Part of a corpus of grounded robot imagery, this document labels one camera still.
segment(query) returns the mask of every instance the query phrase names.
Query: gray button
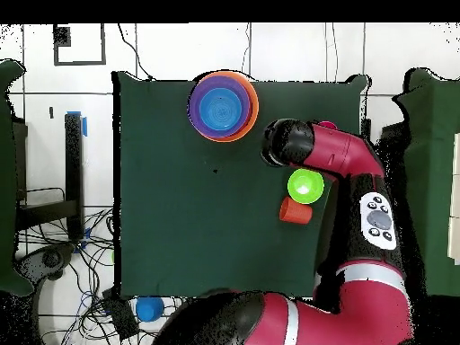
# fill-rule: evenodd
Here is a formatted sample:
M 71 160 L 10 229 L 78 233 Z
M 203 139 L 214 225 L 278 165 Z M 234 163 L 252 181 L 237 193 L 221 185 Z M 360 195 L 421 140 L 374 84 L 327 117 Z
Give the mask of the gray button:
M 370 225 L 379 229 L 389 230 L 392 227 L 392 219 L 381 210 L 373 210 L 367 216 L 367 221 Z

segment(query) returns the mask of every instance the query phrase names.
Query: red cup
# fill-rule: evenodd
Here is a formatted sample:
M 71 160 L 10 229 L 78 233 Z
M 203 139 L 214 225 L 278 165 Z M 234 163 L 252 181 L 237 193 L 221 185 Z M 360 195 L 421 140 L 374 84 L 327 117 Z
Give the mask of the red cup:
M 294 224 L 306 225 L 312 219 L 313 210 L 310 205 L 299 204 L 290 197 L 285 197 L 279 210 L 279 219 Z

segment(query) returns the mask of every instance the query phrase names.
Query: white floor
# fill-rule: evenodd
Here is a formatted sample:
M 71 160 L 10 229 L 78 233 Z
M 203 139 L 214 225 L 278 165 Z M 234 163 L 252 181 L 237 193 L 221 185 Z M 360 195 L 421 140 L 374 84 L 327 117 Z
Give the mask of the white floor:
M 140 63 L 150 75 L 157 79 L 188 80 L 220 68 L 241 70 L 243 53 L 248 47 L 246 26 L 246 23 L 121 24 L 126 40 L 137 49 Z M 59 48 L 61 60 L 100 59 L 98 25 L 70 24 L 70 27 L 72 46 Z M 371 137 L 376 141 L 383 126 L 403 119 L 391 97 L 402 92 L 407 70 L 422 66 L 444 78 L 460 76 L 459 37 L 460 30 L 454 23 L 253 23 L 251 53 L 246 53 L 243 70 L 248 72 L 251 65 L 254 78 L 277 81 L 334 81 L 336 72 L 337 81 L 355 74 L 370 75 L 367 116 L 372 119 Z M 81 111 L 87 118 L 88 131 L 84 137 L 86 215 L 108 210 L 113 202 L 111 71 L 124 70 L 146 78 L 134 52 L 122 41 L 117 24 L 105 24 L 105 39 L 105 66 L 54 66 L 51 25 L 0 25 L 0 59 L 16 59 L 27 70 L 13 83 L 10 100 L 16 116 L 25 118 L 29 126 L 28 189 L 64 188 L 64 114 Z M 49 107 L 53 108 L 53 119 Z M 29 203 L 59 197 L 58 190 L 33 192 Z M 45 230 L 58 229 L 45 226 Z M 104 221 L 94 229 L 93 235 L 111 238 Z M 22 244 L 18 255 L 37 247 L 37 243 Z M 96 249 L 89 245 L 88 253 L 91 255 Z M 102 255 L 101 262 L 111 264 L 111 250 Z M 78 254 L 72 264 L 79 273 L 80 285 L 87 290 L 88 271 Z M 112 270 L 109 266 L 98 266 L 101 290 L 112 285 Z M 42 333 L 68 330 L 80 314 L 81 299 L 76 276 L 70 268 L 66 268 L 64 277 L 57 282 L 47 281 L 40 300 Z M 170 298 L 164 302 L 173 305 Z M 157 331 L 164 320 L 141 323 L 141 328 Z M 140 345 L 149 345 L 152 338 L 144 335 L 132 338 L 131 345 L 139 345 L 141 338 Z M 63 336 L 64 332 L 50 333 L 43 340 L 47 345 L 59 345 Z M 72 335 L 67 345 L 108 345 L 104 339 L 82 341 L 76 336 L 77 333 Z M 113 345 L 119 345 L 119 341 L 111 340 Z

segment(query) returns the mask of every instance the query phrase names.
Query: stacked cups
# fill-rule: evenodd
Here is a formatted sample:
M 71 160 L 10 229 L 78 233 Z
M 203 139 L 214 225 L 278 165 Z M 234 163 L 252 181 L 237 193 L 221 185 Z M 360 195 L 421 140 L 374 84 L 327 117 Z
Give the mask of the stacked cups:
M 209 140 L 227 143 L 246 135 L 257 119 L 259 101 L 242 74 L 218 71 L 206 75 L 189 98 L 189 119 Z

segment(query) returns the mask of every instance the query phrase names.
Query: orange bowl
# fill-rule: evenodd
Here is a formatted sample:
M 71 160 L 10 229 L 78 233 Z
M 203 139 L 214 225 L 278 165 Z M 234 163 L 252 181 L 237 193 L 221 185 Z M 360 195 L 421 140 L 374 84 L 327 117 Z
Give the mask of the orange bowl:
M 257 119 L 257 115 L 259 114 L 259 99 L 257 98 L 257 93 L 255 92 L 254 87 L 252 86 L 251 82 L 249 82 L 248 79 L 244 75 L 239 74 L 237 72 L 228 71 L 228 70 L 216 71 L 216 72 L 213 72 L 201 78 L 200 82 L 204 81 L 206 78 L 210 78 L 211 76 L 216 76 L 216 75 L 228 76 L 238 81 L 248 93 L 249 99 L 251 101 L 251 115 L 249 119 L 233 135 L 230 135 L 229 137 L 207 137 L 206 135 L 201 134 L 203 135 L 203 137 L 209 140 L 212 140 L 214 142 L 230 143 L 230 142 L 233 142 L 235 140 L 242 138 L 254 126 L 255 120 Z

